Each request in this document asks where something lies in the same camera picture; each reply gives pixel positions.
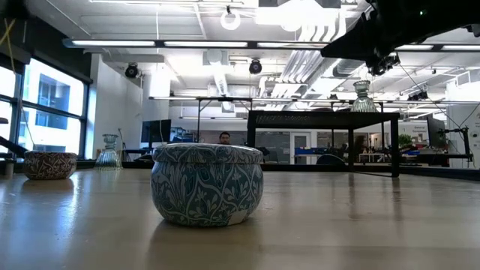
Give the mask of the blue white patterned candle tin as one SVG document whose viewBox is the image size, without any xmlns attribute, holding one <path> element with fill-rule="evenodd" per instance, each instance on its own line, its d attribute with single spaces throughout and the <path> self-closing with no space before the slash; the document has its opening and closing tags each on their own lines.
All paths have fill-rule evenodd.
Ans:
<svg viewBox="0 0 480 270">
<path fill-rule="evenodd" d="M 151 196 L 165 221 L 186 227 L 240 224 L 263 196 L 263 153 L 241 145 L 173 143 L 152 155 Z"/>
</svg>

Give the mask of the clear glass candlestick holder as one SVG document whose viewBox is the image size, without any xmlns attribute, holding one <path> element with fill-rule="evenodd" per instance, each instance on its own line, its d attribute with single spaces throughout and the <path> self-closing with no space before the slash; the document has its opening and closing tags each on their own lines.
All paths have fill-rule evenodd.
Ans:
<svg viewBox="0 0 480 270">
<path fill-rule="evenodd" d="M 117 138 L 116 134 L 104 134 L 103 142 L 105 147 L 101 150 L 94 167 L 97 170 L 120 170 L 122 168 L 122 160 L 116 150 Z"/>
<path fill-rule="evenodd" d="M 371 82 L 360 80 L 353 84 L 357 98 L 352 104 L 352 111 L 357 113 L 376 113 L 377 108 L 374 101 L 368 97 Z"/>
</svg>

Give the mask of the window with dark frame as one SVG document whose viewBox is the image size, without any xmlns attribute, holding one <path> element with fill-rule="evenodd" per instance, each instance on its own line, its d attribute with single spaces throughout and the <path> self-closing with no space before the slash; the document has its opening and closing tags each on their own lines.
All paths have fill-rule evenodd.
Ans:
<svg viewBox="0 0 480 270">
<path fill-rule="evenodd" d="M 34 151 L 80 153 L 87 85 L 32 59 L 0 64 L 0 137 Z"/>
</svg>

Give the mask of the blue storage bins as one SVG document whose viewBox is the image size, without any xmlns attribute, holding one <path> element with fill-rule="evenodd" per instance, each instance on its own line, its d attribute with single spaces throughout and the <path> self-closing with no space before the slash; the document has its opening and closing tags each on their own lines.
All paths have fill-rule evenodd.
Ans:
<svg viewBox="0 0 480 270">
<path fill-rule="evenodd" d="M 295 156 L 317 156 L 324 155 L 327 148 L 298 147 L 295 148 Z"/>
</svg>

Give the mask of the black monitor on arm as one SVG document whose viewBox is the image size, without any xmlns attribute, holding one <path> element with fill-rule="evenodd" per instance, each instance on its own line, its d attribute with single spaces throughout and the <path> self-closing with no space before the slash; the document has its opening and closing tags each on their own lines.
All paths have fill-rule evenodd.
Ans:
<svg viewBox="0 0 480 270">
<path fill-rule="evenodd" d="M 447 129 L 444 121 L 435 119 L 433 116 L 427 117 L 427 131 L 429 147 L 433 154 L 429 154 L 428 164 L 437 167 L 451 167 L 451 160 L 462 160 L 460 165 L 464 168 L 470 168 L 473 162 L 473 154 L 470 152 L 470 142 L 468 139 L 468 128 L 457 127 Z M 463 142 L 463 150 L 449 139 L 449 135 L 458 135 Z"/>
</svg>

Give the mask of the black computer monitor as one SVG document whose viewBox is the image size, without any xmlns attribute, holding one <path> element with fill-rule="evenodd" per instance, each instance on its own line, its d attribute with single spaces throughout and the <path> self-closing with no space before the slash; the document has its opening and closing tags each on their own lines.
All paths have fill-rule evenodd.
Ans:
<svg viewBox="0 0 480 270">
<path fill-rule="evenodd" d="M 171 133 L 170 119 L 144 121 L 142 123 L 142 143 L 169 143 Z"/>
</svg>

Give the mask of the white ceiling pipes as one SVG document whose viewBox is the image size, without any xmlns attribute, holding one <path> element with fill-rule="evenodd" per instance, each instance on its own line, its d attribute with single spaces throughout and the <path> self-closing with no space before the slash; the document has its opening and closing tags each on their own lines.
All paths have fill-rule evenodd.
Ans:
<svg viewBox="0 0 480 270">
<path fill-rule="evenodd" d="M 326 99 L 345 82 L 334 75 L 339 58 L 324 58 L 318 50 L 294 50 L 272 93 L 258 110 L 309 110 L 319 99 Z"/>
</svg>

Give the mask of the green office plant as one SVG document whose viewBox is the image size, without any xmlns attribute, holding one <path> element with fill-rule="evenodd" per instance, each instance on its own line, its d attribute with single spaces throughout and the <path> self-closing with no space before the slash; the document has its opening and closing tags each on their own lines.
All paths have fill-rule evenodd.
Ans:
<svg viewBox="0 0 480 270">
<path fill-rule="evenodd" d="M 412 137 L 408 134 L 401 133 L 398 136 L 398 145 L 401 151 L 406 151 L 413 147 Z"/>
</svg>

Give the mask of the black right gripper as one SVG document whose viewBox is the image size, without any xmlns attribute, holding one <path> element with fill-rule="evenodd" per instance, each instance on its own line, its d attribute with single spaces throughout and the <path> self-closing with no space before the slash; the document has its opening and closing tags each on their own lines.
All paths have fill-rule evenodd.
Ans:
<svg viewBox="0 0 480 270">
<path fill-rule="evenodd" d="M 366 2 L 373 8 L 370 21 L 362 13 L 353 28 L 321 49 L 323 57 L 366 60 L 375 55 L 381 59 L 397 47 L 420 44 L 429 37 L 431 0 Z"/>
</svg>

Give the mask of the black perforated metal shelf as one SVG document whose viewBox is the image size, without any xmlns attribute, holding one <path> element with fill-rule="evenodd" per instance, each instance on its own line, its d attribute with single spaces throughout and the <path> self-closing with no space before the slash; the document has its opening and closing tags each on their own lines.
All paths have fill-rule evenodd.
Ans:
<svg viewBox="0 0 480 270">
<path fill-rule="evenodd" d="M 261 129 L 347 130 L 349 145 L 354 143 L 354 131 L 371 125 L 390 123 L 391 176 L 400 175 L 397 112 L 295 112 L 251 110 L 247 118 L 247 146 L 256 144 L 256 132 Z"/>
</svg>

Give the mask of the dark office chair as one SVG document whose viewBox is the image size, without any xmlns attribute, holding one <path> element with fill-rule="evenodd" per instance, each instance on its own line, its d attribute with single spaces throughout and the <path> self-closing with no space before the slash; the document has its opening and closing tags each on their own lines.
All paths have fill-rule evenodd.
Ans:
<svg viewBox="0 0 480 270">
<path fill-rule="evenodd" d="M 320 155 L 316 161 L 316 165 L 342 166 L 342 167 L 346 166 L 343 159 L 333 154 Z"/>
</svg>

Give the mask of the black metal stand frame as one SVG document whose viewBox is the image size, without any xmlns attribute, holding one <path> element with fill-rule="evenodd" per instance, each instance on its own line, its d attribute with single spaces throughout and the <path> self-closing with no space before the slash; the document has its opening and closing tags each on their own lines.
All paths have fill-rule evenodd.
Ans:
<svg viewBox="0 0 480 270">
<path fill-rule="evenodd" d="M 197 122 L 196 122 L 196 143 L 200 142 L 200 117 L 201 112 L 212 102 L 239 102 L 242 104 L 247 111 L 253 109 L 253 98 L 252 97 L 227 97 L 227 96 L 218 96 L 218 97 L 195 97 L 196 101 L 198 101 L 198 110 L 197 110 Z M 205 106 L 202 106 L 203 101 L 208 101 Z M 244 102 L 249 102 L 250 106 L 245 106 Z"/>
</svg>

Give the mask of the white ventilation duct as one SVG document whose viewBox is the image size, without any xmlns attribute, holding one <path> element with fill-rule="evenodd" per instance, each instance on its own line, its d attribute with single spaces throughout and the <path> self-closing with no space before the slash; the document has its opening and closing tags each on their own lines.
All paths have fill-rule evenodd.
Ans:
<svg viewBox="0 0 480 270">
<path fill-rule="evenodd" d="M 213 74 L 217 96 L 227 98 L 229 96 L 226 78 L 229 67 L 227 52 L 221 49 L 207 49 L 203 53 L 203 58 L 205 65 L 210 67 Z"/>
</svg>

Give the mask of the glass office door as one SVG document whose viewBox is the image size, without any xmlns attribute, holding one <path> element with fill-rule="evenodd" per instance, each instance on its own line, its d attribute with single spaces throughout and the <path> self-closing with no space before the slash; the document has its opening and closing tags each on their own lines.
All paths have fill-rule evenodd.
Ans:
<svg viewBox="0 0 480 270">
<path fill-rule="evenodd" d="M 292 165 L 309 165 L 311 158 L 308 149 L 311 147 L 311 134 L 308 132 L 293 132 L 290 134 L 289 160 Z"/>
</svg>

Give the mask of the purple patterned candle tin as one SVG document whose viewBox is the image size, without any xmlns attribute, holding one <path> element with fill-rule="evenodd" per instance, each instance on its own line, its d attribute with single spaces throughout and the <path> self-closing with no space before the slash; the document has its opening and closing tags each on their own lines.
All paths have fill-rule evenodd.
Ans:
<svg viewBox="0 0 480 270">
<path fill-rule="evenodd" d="M 24 174 L 31 180 L 69 179 L 77 168 L 77 155 L 70 152 L 27 151 Z"/>
</svg>

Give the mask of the long ceiling light strip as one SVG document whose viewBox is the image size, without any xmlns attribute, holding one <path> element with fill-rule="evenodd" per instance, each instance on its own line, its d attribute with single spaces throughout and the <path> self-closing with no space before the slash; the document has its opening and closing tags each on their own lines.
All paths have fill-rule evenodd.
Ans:
<svg viewBox="0 0 480 270">
<path fill-rule="evenodd" d="M 222 41 L 222 40 L 75 40 L 62 41 L 67 48 L 171 48 L 171 49 L 245 49 L 245 50 L 320 50 L 325 42 L 300 41 Z M 395 49 L 398 52 L 474 53 L 480 44 L 407 44 Z"/>
<path fill-rule="evenodd" d="M 149 100 L 155 101 L 218 101 L 218 102 L 233 102 L 233 101 L 247 101 L 247 102 L 264 102 L 264 103 L 342 103 L 353 104 L 355 100 L 344 99 L 298 99 L 298 98 L 261 98 L 261 97 L 188 97 L 188 96 L 174 96 L 174 97 L 149 97 Z M 480 101 L 471 100 L 373 100 L 375 104 L 445 104 L 445 105 L 473 105 L 480 104 Z"/>
</svg>

